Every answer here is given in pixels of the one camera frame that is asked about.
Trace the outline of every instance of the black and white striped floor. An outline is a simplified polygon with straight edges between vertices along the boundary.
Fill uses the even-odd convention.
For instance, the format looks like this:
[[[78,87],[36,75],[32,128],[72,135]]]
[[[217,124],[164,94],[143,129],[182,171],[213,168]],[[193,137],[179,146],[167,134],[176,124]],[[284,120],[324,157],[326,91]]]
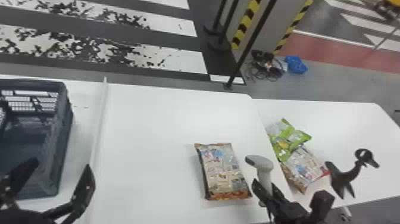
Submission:
[[[395,28],[381,49],[400,52],[399,20],[375,11],[370,1],[320,0],[313,3],[295,32],[372,48]]]
[[[235,59],[207,48],[200,4],[0,0],[0,61],[225,82]]]

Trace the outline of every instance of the dark blue crate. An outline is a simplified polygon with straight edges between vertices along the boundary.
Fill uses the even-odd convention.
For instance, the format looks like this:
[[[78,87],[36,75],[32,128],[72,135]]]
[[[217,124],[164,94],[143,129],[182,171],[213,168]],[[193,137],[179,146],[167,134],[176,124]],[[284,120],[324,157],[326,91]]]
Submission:
[[[73,121],[65,84],[0,79],[0,107],[0,175],[36,157],[40,166],[18,199],[57,195]]]

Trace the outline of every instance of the gray floor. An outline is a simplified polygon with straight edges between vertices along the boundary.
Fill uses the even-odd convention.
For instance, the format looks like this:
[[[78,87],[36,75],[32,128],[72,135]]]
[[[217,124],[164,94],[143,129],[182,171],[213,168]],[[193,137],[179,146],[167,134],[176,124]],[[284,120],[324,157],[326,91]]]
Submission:
[[[253,98],[302,99],[319,101],[375,102],[390,115],[400,109],[400,74],[382,73],[331,64],[307,61],[309,72],[304,75],[284,75],[278,82],[248,81],[247,86],[235,85],[232,92]],[[111,83],[160,86],[169,88],[224,91],[220,83],[145,77],[115,73],[100,73],[0,63],[0,74],[53,77],[60,79],[101,82],[106,76]],[[349,223],[400,223],[400,198],[375,201],[350,207],[354,218]],[[332,210],[327,223],[342,223],[338,210]]]

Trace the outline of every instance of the white floor line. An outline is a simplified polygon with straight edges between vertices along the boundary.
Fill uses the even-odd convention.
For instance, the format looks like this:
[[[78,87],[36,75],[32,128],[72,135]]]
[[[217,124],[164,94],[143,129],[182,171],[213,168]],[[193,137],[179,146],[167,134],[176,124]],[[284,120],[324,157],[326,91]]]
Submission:
[[[373,36],[373,35],[368,35],[368,34],[364,34],[364,35],[369,40],[371,40],[375,45],[377,45],[378,43],[380,43],[383,40],[383,38],[380,38],[378,36]],[[379,47],[379,49],[386,49],[386,50],[390,50],[390,51],[400,52],[400,42],[388,39]]]
[[[320,34],[316,34],[316,33],[310,33],[310,32],[301,31],[301,30],[294,30],[293,32],[299,33],[299,34],[303,34],[303,35],[307,35],[307,36],[313,36],[313,37],[316,37],[316,38],[323,38],[323,39],[327,39],[327,40],[330,40],[330,41],[338,41],[338,42],[348,43],[348,44],[356,45],[356,46],[364,46],[366,48],[374,48],[373,45],[369,45],[369,44],[365,44],[365,43],[358,43],[358,42],[354,42],[354,41],[348,41],[348,40],[345,40],[345,39],[333,38],[333,37],[330,37],[330,36],[324,36],[324,35],[320,35]]]
[[[189,9],[188,0],[141,0],[146,2],[153,2],[161,5],[168,5],[176,8],[183,8],[184,10]]]
[[[358,17],[352,16],[352,15],[346,15],[346,14],[342,14],[342,13],[341,13],[341,15],[347,21],[349,21],[349,23],[353,24],[354,26],[359,26],[359,27],[370,29],[370,30],[376,30],[376,31],[383,32],[383,33],[390,33],[394,29],[393,26],[372,22],[370,20],[365,20],[363,18],[358,18]]]
[[[102,21],[104,23],[119,24],[119,20],[122,20],[123,17],[125,17],[127,20],[126,24],[130,24],[131,26],[183,36],[197,37],[195,24],[191,20],[146,13],[88,1],[51,0],[42,2],[40,0],[0,0],[0,5],[46,14],[57,14],[85,20]],[[72,7],[63,9],[65,5],[72,5]]]
[[[347,0],[347,1],[354,2],[354,3],[360,4],[360,5],[365,5],[365,3],[363,3],[361,0]]]
[[[368,10],[366,8],[361,8],[361,7],[358,7],[358,6],[346,4],[344,2],[339,2],[339,1],[336,1],[336,0],[325,0],[325,2],[328,3],[332,7],[340,8],[342,10],[347,10],[347,11],[350,11],[350,12],[353,12],[353,13],[359,13],[359,14],[370,16],[370,17],[379,18],[381,20],[385,19],[381,15],[379,15],[377,12],[374,12],[372,10]]]
[[[3,24],[0,24],[0,54],[24,54],[208,75],[203,54],[198,51],[139,43],[127,45],[108,39]]]
[[[229,76],[218,76],[216,74],[211,74],[210,75],[210,79],[213,82],[228,82]],[[243,80],[242,77],[236,77],[233,80],[233,83],[235,83],[235,84],[245,84],[245,81]]]

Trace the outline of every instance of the black pole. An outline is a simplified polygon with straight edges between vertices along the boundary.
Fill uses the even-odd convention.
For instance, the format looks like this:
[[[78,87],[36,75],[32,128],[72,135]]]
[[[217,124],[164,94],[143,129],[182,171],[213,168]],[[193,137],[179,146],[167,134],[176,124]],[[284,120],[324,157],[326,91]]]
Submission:
[[[247,55],[250,53],[250,50],[253,47],[255,40],[257,39],[258,35],[260,34],[261,29],[263,29],[265,22],[267,21],[268,17],[270,16],[272,9],[274,8],[276,2],[277,2],[277,0],[270,0],[270,2],[268,3],[267,8],[265,9],[264,13],[262,14],[262,16],[260,18],[260,22],[257,24],[257,27],[255,28],[254,33],[249,40],[249,43],[247,44],[245,50],[243,51],[242,56],[240,57],[239,61],[236,64],[234,72],[229,77],[228,82],[223,84],[224,89],[232,89],[232,83],[236,77],[236,74],[238,72],[240,72],[240,68],[242,68],[242,65],[245,62]]]
[[[217,12],[217,16],[215,17],[214,24],[212,25],[212,29],[216,30],[218,28],[218,25],[220,24],[222,12],[224,11],[225,5],[226,5],[227,0],[222,0],[220,9]]]
[[[238,7],[239,0],[234,0],[232,5],[230,6],[228,16],[226,17],[226,21],[224,23],[224,27],[222,32],[219,34],[219,38],[209,38],[208,47],[219,53],[228,53],[230,52],[231,46],[228,41],[226,41],[226,33],[228,32],[228,28],[232,21],[233,15]]]
[[[217,12],[217,15],[215,17],[214,23],[212,24],[212,27],[210,27],[210,25],[204,25],[204,30],[209,35],[218,35],[218,34],[220,34],[220,30],[218,30],[218,25],[220,24],[222,12],[224,11],[226,2],[227,2],[227,0],[222,0],[221,1],[220,8],[218,9],[218,12]]]
[[[220,44],[220,45],[222,44],[222,42],[226,38],[226,33],[228,32],[228,28],[229,28],[230,22],[232,21],[232,18],[233,18],[233,15],[234,15],[235,11],[236,11],[236,8],[238,7],[238,3],[239,3],[239,0],[234,0],[233,3],[232,3],[232,6],[230,7],[228,16],[226,17],[226,21],[225,21],[225,24],[224,24],[224,29],[222,30],[222,33],[220,34],[220,38],[218,40],[218,44]]]

